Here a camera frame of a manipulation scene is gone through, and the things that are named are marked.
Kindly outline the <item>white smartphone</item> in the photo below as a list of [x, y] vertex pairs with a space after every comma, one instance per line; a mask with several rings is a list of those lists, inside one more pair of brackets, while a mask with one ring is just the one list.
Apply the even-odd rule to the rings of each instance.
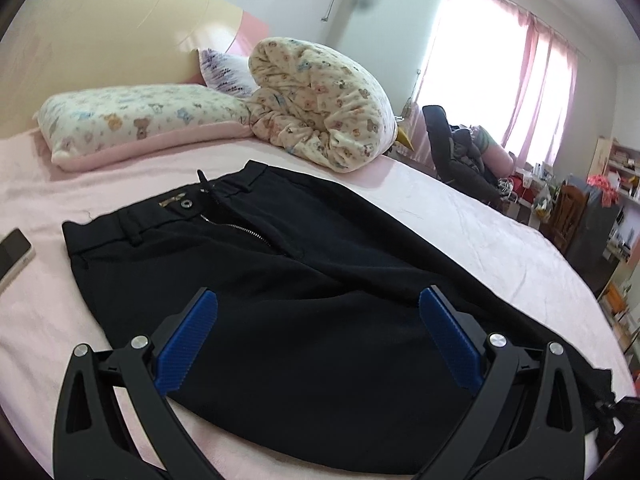
[[0, 292], [4, 292], [35, 257], [35, 248], [20, 229], [2, 238], [0, 246]]

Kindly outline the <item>rolled bear print quilt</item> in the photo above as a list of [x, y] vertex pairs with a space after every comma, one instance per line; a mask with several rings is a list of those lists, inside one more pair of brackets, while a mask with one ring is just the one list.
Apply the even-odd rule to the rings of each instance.
[[397, 138], [390, 100], [357, 62], [323, 44], [259, 41], [248, 58], [254, 136], [339, 174], [384, 154]]

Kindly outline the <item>bear print pillow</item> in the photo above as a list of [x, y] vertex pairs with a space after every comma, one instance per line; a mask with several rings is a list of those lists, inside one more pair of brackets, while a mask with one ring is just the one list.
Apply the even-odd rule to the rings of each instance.
[[59, 93], [35, 114], [54, 166], [85, 172], [168, 148], [243, 139], [250, 114], [199, 84], [145, 84]]

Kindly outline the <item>black pants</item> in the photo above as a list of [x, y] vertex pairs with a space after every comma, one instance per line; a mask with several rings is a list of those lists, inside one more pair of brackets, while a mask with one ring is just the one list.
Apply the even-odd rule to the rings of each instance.
[[468, 409], [420, 319], [428, 286], [518, 346], [555, 340], [348, 188], [260, 162], [62, 230], [113, 347], [212, 290], [217, 322], [175, 401], [322, 466], [414, 474]]

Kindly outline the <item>cream and pink headboard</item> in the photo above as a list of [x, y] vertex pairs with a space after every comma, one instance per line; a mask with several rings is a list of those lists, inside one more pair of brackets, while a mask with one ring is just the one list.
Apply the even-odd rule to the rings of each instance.
[[194, 80], [200, 49], [248, 55], [267, 24], [226, 0], [25, 0], [1, 39], [1, 135], [58, 93]]

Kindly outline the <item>pink bed sheet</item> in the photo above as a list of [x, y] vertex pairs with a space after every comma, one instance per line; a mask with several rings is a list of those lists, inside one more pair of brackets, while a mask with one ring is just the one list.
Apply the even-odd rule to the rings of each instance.
[[[1, 406], [41, 466], [52, 465], [55, 408], [73, 348], [84, 341], [106, 345], [70, 273], [63, 222], [85, 223], [200, 174], [238, 171], [250, 160], [329, 177], [328, 170], [250, 139], [182, 146], [83, 174], [53, 166], [38, 132], [2, 142], [1, 229], [22, 230], [35, 255], [1, 295]], [[596, 298], [539, 232], [388, 157], [343, 174], [341, 182], [561, 335], [593, 366], [610, 370], [616, 396], [634, 392]]]

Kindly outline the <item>purple patterned pillow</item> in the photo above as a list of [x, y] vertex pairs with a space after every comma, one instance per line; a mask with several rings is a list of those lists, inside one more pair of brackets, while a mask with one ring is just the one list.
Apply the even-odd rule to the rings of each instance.
[[204, 84], [208, 88], [238, 98], [248, 98], [258, 88], [245, 56], [200, 49], [198, 62]]

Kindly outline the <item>wooden chair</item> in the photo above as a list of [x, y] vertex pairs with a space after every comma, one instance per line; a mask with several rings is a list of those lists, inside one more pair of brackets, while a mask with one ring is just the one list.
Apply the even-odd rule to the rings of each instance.
[[587, 202], [588, 196], [577, 186], [563, 184], [560, 187], [550, 219], [541, 232], [562, 255], [570, 247]]

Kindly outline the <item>cluttered white shelf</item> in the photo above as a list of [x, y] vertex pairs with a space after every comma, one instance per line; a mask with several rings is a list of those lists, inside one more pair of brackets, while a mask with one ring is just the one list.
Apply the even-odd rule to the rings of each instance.
[[613, 269], [598, 301], [631, 362], [639, 357], [639, 151], [601, 138], [589, 174], [608, 181], [605, 196], [617, 208], [603, 252]]

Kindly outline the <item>chair with dark clothes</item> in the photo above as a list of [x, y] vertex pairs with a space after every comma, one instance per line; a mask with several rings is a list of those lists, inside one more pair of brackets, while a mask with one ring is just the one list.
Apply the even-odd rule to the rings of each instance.
[[468, 128], [453, 129], [439, 105], [422, 107], [431, 155], [439, 180], [458, 192], [497, 209], [501, 195]]

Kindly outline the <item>pink curtains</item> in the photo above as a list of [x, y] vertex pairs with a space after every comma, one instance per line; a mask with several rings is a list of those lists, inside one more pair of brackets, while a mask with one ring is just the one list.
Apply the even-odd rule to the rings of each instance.
[[440, 0], [412, 99], [484, 127], [521, 166], [552, 165], [577, 65], [573, 45], [513, 0]]

